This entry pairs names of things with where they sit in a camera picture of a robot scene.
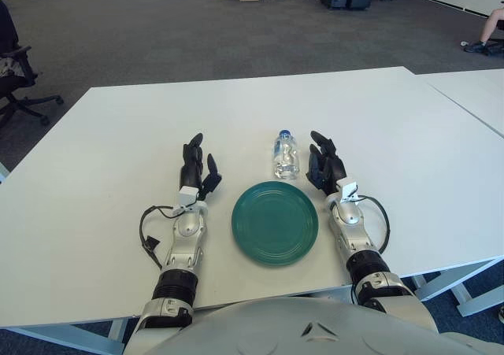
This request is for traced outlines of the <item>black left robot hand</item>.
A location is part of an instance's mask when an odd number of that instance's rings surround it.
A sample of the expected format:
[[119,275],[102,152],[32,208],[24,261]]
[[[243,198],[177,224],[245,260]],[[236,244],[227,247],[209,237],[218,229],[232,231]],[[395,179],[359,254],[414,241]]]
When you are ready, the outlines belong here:
[[202,179],[203,152],[201,144],[203,134],[198,133],[189,143],[183,145],[183,166],[180,169],[180,188],[194,187],[198,190],[199,201],[205,201],[206,196],[216,189],[222,180],[218,172],[217,163],[213,155],[209,153],[206,158],[209,174]]

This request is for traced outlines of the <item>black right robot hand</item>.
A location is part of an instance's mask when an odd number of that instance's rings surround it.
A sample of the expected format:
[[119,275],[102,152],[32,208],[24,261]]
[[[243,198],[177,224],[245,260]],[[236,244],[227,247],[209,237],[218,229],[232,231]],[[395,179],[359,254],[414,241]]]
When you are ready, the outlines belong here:
[[336,148],[331,139],[327,139],[317,131],[311,131],[310,136],[316,145],[309,146],[309,164],[307,179],[327,196],[339,191],[337,181],[347,177],[343,161],[336,154]]

